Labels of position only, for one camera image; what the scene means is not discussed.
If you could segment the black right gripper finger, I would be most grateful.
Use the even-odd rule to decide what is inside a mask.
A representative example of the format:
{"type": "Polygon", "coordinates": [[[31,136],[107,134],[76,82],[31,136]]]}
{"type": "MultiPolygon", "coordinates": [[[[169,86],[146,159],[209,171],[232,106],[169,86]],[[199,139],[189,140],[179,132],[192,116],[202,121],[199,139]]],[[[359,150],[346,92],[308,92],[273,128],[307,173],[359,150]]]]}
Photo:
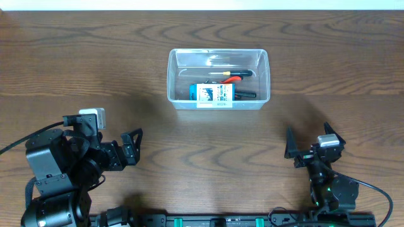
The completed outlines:
{"type": "Polygon", "coordinates": [[[341,145],[346,145],[346,141],[337,132],[334,131],[334,129],[328,122],[324,123],[324,131],[326,134],[334,134],[338,138],[341,145]]]}
{"type": "Polygon", "coordinates": [[[291,127],[287,129],[286,137],[287,141],[285,146],[284,158],[286,159],[295,158],[299,150],[291,127]]]}

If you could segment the small red black hammer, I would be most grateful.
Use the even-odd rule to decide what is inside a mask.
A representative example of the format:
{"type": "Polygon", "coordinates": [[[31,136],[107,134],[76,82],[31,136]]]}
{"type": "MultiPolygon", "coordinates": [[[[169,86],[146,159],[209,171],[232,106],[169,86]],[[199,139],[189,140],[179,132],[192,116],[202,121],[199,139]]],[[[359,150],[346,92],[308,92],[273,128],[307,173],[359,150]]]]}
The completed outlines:
{"type": "Polygon", "coordinates": [[[236,91],[234,93],[234,98],[236,100],[240,100],[242,98],[256,98],[256,94],[253,92],[241,92],[241,91],[236,91]]]}

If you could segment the blue white small box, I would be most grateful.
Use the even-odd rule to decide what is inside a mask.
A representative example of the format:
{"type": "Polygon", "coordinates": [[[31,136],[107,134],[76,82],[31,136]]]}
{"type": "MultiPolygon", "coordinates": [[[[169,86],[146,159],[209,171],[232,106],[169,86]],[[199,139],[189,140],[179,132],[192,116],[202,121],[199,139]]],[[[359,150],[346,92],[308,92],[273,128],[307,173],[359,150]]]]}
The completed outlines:
{"type": "Polygon", "coordinates": [[[234,91],[234,84],[192,84],[189,98],[201,102],[233,101],[234,91]]]}

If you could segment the red handled pliers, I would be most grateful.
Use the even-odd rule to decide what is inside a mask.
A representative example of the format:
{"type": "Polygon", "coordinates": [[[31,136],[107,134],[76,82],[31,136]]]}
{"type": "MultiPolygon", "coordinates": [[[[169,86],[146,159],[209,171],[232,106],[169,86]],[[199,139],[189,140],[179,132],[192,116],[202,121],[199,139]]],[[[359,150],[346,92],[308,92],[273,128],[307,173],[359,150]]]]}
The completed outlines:
{"type": "Polygon", "coordinates": [[[236,81],[242,81],[242,80],[243,80],[243,77],[240,77],[240,76],[231,76],[231,77],[225,79],[224,81],[221,81],[220,83],[221,83],[221,84],[230,84],[230,83],[234,83],[234,82],[236,82],[236,81]]]}

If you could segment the clear plastic container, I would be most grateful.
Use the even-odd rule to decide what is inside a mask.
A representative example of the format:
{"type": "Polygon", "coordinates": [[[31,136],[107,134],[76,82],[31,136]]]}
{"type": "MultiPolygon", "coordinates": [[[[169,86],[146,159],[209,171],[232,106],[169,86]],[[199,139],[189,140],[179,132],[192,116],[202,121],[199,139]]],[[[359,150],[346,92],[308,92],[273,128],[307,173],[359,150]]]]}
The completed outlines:
{"type": "Polygon", "coordinates": [[[259,110],[270,100],[270,64],[263,49],[173,49],[167,66],[167,98],[177,110],[259,110]],[[250,70],[252,76],[236,81],[235,91],[256,98],[201,102],[190,100],[192,84],[221,84],[229,76],[210,72],[250,70]]]}

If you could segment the black yellow screwdriver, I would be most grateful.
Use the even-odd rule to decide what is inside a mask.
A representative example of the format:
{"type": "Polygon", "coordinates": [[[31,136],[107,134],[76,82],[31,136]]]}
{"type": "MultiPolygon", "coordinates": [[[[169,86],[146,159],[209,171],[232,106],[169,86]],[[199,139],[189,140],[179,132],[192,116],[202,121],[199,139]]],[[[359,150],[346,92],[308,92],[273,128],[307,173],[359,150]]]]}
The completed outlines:
{"type": "Polygon", "coordinates": [[[239,77],[250,77],[253,75],[253,72],[250,70],[239,70],[239,71],[224,71],[224,72],[210,72],[210,74],[219,74],[224,76],[239,76],[239,77]]]}

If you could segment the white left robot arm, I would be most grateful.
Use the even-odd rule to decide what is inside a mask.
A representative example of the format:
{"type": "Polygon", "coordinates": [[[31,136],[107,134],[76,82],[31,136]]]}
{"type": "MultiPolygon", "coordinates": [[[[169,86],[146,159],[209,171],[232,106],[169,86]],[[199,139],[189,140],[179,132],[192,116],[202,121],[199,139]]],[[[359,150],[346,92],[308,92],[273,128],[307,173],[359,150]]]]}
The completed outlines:
{"type": "Polygon", "coordinates": [[[141,129],[121,135],[123,144],[102,142],[98,130],[42,129],[28,137],[26,156],[34,177],[25,188],[22,226],[296,226],[302,216],[275,209],[269,215],[139,215],[128,206],[90,214],[89,192],[104,172],[122,171],[140,159],[141,129]]]}

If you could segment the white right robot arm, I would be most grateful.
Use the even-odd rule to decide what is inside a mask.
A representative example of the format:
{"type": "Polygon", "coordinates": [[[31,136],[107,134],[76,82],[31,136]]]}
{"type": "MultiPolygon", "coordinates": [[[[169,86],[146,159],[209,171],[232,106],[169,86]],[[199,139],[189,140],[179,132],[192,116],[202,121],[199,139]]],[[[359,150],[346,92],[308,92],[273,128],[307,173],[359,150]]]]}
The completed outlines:
{"type": "Polygon", "coordinates": [[[359,185],[353,180],[332,172],[331,164],[342,157],[346,141],[329,123],[324,123],[324,135],[305,151],[299,151],[292,131],[287,132],[285,158],[294,160],[294,167],[306,168],[310,180],[313,204],[325,211],[353,211],[359,194],[359,185]]]}

